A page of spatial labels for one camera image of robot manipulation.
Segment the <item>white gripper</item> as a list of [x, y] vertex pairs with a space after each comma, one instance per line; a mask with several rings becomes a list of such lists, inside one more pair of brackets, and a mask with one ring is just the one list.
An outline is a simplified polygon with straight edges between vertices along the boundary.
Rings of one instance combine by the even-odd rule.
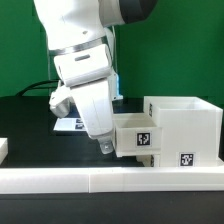
[[108, 80], [101, 79], [74, 87], [71, 96], [89, 137], [98, 139], [103, 154], [112, 153], [114, 125]]

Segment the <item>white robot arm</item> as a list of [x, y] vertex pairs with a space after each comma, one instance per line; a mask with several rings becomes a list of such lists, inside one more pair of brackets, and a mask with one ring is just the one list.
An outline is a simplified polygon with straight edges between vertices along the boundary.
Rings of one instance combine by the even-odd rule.
[[63, 85], [51, 100], [59, 117], [74, 103], [90, 138], [101, 151], [114, 150], [113, 108], [108, 77], [113, 73], [113, 52], [108, 28], [147, 19], [158, 0], [34, 0], [45, 28], [49, 52]]

